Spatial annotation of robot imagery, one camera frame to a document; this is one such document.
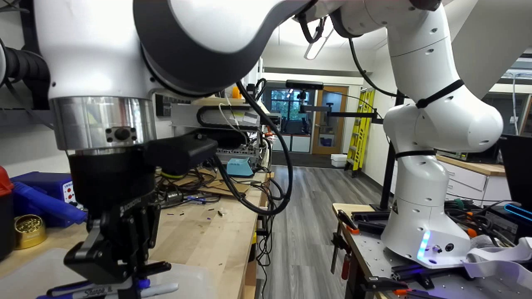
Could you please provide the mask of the black monitor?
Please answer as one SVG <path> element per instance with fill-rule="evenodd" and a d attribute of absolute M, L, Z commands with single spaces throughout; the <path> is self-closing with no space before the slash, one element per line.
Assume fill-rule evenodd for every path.
<path fill-rule="evenodd" d="M 503 134 L 498 146 L 511 199 L 532 212 L 532 137 Z"/>

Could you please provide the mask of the blue marker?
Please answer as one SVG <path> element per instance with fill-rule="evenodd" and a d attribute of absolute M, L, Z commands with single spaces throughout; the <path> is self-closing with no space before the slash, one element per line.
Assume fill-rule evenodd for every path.
<path fill-rule="evenodd" d="M 150 279 L 128 278 L 120 284 L 94 284 L 85 280 L 51 288 L 36 299 L 140 299 L 141 291 L 150 284 Z"/>

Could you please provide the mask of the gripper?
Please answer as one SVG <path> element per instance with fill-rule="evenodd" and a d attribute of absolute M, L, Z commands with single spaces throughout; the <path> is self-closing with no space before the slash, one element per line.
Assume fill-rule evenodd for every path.
<path fill-rule="evenodd" d="M 118 231 L 125 216 L 126 261 L 132 288 L 145 288 L 148 277 L 171 270 L 167 261 L 148 263 L 155 247 L 161 207 L 155 201 L 156 165 L 141 147 L 114 148 L 95 154 L 77 152 L 68 157 L 76 198 L 88 210 L 88 236 L 64 257 L 64 265 L 94 284 L 120 284 L 126 267 L 112 257 L 112 242 L 101 228 L 109 216 L 110 231 Z"/>

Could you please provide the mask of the yellow ladder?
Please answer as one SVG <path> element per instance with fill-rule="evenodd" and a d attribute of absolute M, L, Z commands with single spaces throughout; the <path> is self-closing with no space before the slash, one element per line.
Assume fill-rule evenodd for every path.
<path fill-rule="evenodd" d="M 357 102 L 357 113 L 372 113 L 374 110 L 374 89 L 362 89 Z M 370 128 L 371 118 L 354 118 L 350 146 L 347 152 L 345 170 L 351 171 L 351 177 L 356 177 L 362 170 L 367 141 L 367 131 Z"/>

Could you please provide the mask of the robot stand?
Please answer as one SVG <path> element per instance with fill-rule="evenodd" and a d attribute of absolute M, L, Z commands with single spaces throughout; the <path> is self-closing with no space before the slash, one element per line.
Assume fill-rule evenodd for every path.
<path fill-rule="evenodd" d="M 391 277 L 392 267 L 409 262 L 386 248 L 379 237 L 360 233 L 353 235 L 347 227 L 339 222 L 345 241 L 352 249 L 350 276 L 347 281 L 345 297 L 354 299 L 407 299 L 392 291 L 383 293 L 364 292 L 360 284 L 365 277 Z M 467 280 L 459 274 L 446 274 L 432 277 L 434 289 L 428 293 L 445 299 L 532 299 L 532 291 L 507 280 L 491 276 Z"/>

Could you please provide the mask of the gold round metal tin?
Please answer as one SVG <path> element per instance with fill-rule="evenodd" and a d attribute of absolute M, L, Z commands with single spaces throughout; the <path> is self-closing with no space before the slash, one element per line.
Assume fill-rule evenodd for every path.
<path fill-rule="evenodd" d="M 27 214 L 15 218 L 15 250 L 32 248 L 46 239 L 45 221 L 40 216 Z"/>

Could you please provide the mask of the red and black container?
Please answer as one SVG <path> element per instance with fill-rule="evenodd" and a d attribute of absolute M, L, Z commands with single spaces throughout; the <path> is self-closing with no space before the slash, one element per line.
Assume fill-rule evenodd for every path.
<path fill-rule="evenodd" d="M 15 250 L 14 185 L 0 165 L 0 262 Z"/>

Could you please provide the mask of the white cabinet with wooden top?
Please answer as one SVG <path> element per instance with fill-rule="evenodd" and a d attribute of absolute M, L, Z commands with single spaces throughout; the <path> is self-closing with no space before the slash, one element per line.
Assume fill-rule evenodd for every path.
<path fill-rule="evenodd" d="M 510 201 L 501 165 L 461 162 L 438 155 L 409 155 L 397 160 L 394 201 L 442 207 L 446 200 L 471 199 L 477 204 Z"/>

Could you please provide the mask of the white cloth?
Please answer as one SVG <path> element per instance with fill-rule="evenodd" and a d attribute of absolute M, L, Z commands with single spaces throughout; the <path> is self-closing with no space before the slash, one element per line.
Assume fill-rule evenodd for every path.
<path fill-rule="evenodd" d="M 532 271 L 521 262 L 532 261 L 532 237 L 522 237 L 511 248 L 473 248 L 462 261 L 471 278 L 498 276 L 532 291 Z"/>

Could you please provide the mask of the window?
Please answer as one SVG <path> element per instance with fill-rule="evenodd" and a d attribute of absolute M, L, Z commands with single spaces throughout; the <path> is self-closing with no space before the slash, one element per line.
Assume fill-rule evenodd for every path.
<path fill-rule="evenodd" d="M 286 121 L 301 121 L 306 114 L 300 113 L 300 106 L 308 104 L 308 95 L 301 102 L 303 92 L 294 89 L 274 89 L 270 91 L 270 112 L 280 113 Z"/>

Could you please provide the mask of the brown cardboard sheet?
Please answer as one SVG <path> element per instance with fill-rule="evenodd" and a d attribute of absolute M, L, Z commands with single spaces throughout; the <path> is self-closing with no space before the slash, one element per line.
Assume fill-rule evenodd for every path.
<path fill-rule="evenodd" d="M 169 187 L 176 187 L 182 193 L 209 193 L 233 196 L 229 186 L 219 174 L 218 169 L 193 168 L 186 174 L 176 175 L 159 172 L 160 182 Z"/>

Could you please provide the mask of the blue soldering station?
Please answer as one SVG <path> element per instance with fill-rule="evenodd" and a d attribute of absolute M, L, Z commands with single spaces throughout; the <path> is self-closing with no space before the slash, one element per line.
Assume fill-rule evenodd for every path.
<path fill-rule="evenodd" d="M 69 173 L 29 172 L 14 176 L 12 182 L 22 182 L 48 196 L 80 207 L 76 201 L 74 184 Z"/>

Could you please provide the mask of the black computer with blue light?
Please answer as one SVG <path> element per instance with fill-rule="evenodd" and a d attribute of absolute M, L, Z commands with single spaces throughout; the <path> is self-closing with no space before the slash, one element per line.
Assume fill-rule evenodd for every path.
<path fill-rule="evenodd" d="M 532 211 L 508 203 L 489 208 L 485 216 L 495 231 L 513 243 L 522 237 L 532 237 Z"/>

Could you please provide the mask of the wooden door with window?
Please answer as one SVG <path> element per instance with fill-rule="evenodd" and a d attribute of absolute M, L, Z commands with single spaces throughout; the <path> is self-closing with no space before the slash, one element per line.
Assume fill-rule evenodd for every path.
<path fill-rule="evenodd" d="M 345 112 L 348 87 L 325 86 L 317 91 L 315 106 L 331 108 L 331 112 Z M 325 112 L 314 112 L 312 154 L 342 154 L 344 119 L 327 117 Z"/>

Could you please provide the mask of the blue plastic tool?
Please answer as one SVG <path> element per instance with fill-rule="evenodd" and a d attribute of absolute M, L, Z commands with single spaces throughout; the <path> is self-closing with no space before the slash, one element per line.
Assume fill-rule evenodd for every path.
<path fill-rule="evenodd" d="M 63 199 L 56 199 L 23 182 L 14 182 L 15 210 L 22 215 L 40 216 L 46 226 L 67 228 L 81 225 L 87 220 L 85 211 L 72 206 Z"/>

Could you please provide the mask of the ceiling light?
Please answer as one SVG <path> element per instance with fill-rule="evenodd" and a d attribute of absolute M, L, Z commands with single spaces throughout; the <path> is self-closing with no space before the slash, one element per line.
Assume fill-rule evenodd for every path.
<path fill-rule="evenodd" d="M 325 36 L 319 38 L 317 42 L 310 44 L 306 50 L 304 58 L 309 60 L 315 59 L 319 55 L 320 51 L 323 49 L 333 32 L 334 29 L 328 29 L 327 31 L 325 31 Z"/>

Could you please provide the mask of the clear plastic storage box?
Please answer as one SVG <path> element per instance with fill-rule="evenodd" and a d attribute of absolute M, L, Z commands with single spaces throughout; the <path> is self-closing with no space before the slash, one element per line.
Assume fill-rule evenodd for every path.
<path fill-rule="evenodd" d="M 82 276 L 63 264 L 65 249 L 52 248 L 27 264 L 0 278 L 0 299 L 35 299 L 50 288 L 82 281 Z M 177 283 L 170 294 L 150 299 L 218 299 L 214 280 L 203 267 L 172 263 L 169 271 L 150 276 L 155 284 Z"/>

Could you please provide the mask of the teal small box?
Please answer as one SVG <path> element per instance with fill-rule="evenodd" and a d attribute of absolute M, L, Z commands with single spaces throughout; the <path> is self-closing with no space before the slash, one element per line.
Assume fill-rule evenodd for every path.
<path fill-rule="evenodd" d="M 226 170 L 233 177 L 249 178 L 254 176 L 254 170 L 249 158 L 232 158 L 228 161 Z"/>

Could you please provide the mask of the grey marker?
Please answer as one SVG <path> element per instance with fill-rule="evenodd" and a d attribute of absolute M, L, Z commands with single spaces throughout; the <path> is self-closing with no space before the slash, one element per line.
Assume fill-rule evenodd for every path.
<path fill-rule="evenodd" d="M 179 284 L 156 284 L 144 289 L 132 287 L 117 291 L 105 291 L 103 287 L 86 288 L 75 292 L 67 292 L 59 295 L 40 295 L 36 299 L 146 299 L 176 292 Z"/>

